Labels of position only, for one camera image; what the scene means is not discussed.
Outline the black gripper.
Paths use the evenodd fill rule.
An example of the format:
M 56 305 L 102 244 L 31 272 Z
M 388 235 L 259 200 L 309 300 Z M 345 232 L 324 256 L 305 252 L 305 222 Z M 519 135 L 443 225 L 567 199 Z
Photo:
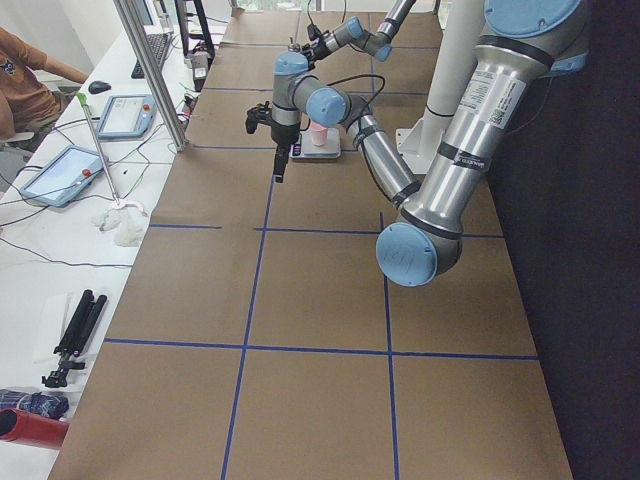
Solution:
M 273 178 L 276 183 L 282 183 L 286 166 L 290 158 L 290 149 L 300 136 L 300 123 L 283 125 L 275 120 L 271 123 L 271 139 L 276 143 L 274 155 Z
M 332 53 L 328 47 L 327 39 L 326 35 L 322 35 L 301 47 L 300 53 L 306 58 L 309 68 L 314 68 L 317 61 Z

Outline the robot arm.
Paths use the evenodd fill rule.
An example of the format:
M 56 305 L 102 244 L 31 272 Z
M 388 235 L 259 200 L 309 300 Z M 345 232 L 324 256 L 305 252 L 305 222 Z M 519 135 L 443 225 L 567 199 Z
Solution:
M 341 126 L 399 216 L 376 243 L 393 282 L 415 287 L 451 269 L 462 250 L 461 217 L 530 84 L 580 70 L 588 53 L 588 1 L 456 1 L 449 11 L 423 116 L 392 140 L 364 98 L 322 83 L 315 64 L 345 46 L 377 60 L 411 10 L 396 2 L 379 28 L 357 18 L 275 60 L 272 99 L 247 114 L 246 128 L 269 126 L 273 176 L 282 181 L 308 118 Z
M 306 57 L 311 69 L 317 61 L 345 46 L 385 62 L 392 51 L 392 40 L 414 4 L 414 0 L 396 1 L 375 32 L 366 30 L 357 16 L 350 17 L 333 30 L 325 31 L 311 21 L 307 28 L 309 42 L 297 46 L 297 51 Z

